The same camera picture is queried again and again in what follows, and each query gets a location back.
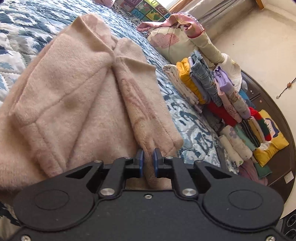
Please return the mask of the beige pink knit sweater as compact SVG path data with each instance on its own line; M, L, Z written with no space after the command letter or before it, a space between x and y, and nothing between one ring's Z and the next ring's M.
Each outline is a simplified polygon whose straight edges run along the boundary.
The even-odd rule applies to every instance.
M77 17L34 58L1 106L1 201L94 160L144 150L135 189L170 189L152 153L175 156L183 139L142 48L98 15Z

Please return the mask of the rolled white floral garment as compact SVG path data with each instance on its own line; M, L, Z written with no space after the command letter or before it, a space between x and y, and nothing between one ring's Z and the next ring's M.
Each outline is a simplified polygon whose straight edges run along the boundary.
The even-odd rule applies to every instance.
M232 126L227 125L221 130L219 140L236 168L251 158L251 149L241 140Z

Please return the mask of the folded red garment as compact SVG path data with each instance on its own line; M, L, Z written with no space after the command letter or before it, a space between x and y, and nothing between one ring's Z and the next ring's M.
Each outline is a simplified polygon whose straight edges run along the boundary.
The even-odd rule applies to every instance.
M215 116L221 118L226 125L235 126L238 123L241 123L240 121L237 121L234 119L223 106L218 107L214 102L210 102L206 105L208 110Z

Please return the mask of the striped folded garment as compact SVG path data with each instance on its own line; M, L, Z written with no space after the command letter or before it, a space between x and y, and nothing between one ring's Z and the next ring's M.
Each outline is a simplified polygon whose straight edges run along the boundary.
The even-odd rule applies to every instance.
M261 144L265 143L263 131L253 116L247 120L243 119L241 122L241 127L252 144L255 145L255 148L259 148Z

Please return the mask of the green folded garment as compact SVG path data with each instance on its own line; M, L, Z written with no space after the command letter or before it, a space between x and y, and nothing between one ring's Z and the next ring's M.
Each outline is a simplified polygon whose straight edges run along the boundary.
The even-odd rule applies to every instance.
M253 165L257 171L259 179L265 178L273 173L267 165L264 167L260 166L259 163L254 163Z

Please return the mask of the folded cream blanket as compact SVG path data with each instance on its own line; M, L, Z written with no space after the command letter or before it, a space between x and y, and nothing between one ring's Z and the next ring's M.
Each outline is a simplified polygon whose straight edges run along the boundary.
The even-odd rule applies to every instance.
M168 64L162 67L162 71L169 78L172 85L180 95L198 112L202 113L202 108L198 97L182 82L176 65Z

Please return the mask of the folded yellow garment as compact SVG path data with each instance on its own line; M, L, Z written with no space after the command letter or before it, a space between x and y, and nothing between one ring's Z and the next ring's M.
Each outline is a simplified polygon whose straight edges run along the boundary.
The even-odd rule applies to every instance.
M208 102L207 93L191 72L189 59L183 58L182 61L177 62L176 67L182 83L195 94L201 105L206 104Z

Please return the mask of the folded purple garment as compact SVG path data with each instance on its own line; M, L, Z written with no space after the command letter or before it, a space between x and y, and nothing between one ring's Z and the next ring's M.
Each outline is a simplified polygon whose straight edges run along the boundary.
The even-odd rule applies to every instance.
M250 109L246 101L235 89L226 72L220 66L217 66L213 74L218 96L221 98L227 113L238 123L241 123L243 119L249 119L251 117Z

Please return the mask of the folded denim jeans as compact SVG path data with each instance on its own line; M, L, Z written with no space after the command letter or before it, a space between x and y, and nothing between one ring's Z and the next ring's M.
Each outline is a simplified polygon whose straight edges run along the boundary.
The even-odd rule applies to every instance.
M190 67L194 77L202 85L203 89L210 96L211 100L218 107L221 107L223 104L221 98L218 96L217 87L213 79L213 73L208 68L207 63L203 59L200 52L194 50L194 52L191 54L191 60Z

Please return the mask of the yellow cartoon pillow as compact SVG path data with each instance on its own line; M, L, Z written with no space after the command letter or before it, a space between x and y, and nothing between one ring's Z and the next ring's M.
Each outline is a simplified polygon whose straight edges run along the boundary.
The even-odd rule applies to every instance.
M267 111L262 109L259 113L264 118L269 128L271 140L261 144L261 146L253 152L253 155L260 166L264 167L278 151L287 147L289 142Z

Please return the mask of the cream pink floral duvet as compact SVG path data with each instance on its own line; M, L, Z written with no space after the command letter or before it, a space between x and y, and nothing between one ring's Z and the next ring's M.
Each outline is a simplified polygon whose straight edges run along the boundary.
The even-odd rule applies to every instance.
M211 42L203 26L190 14L172 14L164 22L142 22L137 30L147 32L148 41L170 63L176 64L197 50L210 69L219 65L235 88L241 88L240 66Z

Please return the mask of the colourful alphabet headboard mat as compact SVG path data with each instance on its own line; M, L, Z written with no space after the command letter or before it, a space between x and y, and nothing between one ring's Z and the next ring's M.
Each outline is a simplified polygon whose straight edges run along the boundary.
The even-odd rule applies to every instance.
M118 0L114 2L113 9L123 11L142 22L163 22L171 13L159 1L151 0Z

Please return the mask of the beige window curtain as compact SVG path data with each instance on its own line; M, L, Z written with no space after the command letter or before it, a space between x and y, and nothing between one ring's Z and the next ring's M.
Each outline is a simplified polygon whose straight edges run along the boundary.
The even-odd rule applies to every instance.
M215 24L229 25L257 7L252 0L192 1L180 10L195 17L204 28Z

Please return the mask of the blue white patterned quilt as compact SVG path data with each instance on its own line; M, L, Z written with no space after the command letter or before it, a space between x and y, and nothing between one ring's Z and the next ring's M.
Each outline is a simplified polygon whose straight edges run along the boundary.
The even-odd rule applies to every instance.
M173 123L183 139L177 151L186 163L201 158L219 165L217 134L171 84L162 72L166 59L139 33L136 23L122 11L91 1L6 1L1 4L1 106L11 88L34 60L64 28L83 15L98 15L117 38L138 44L156 77Z

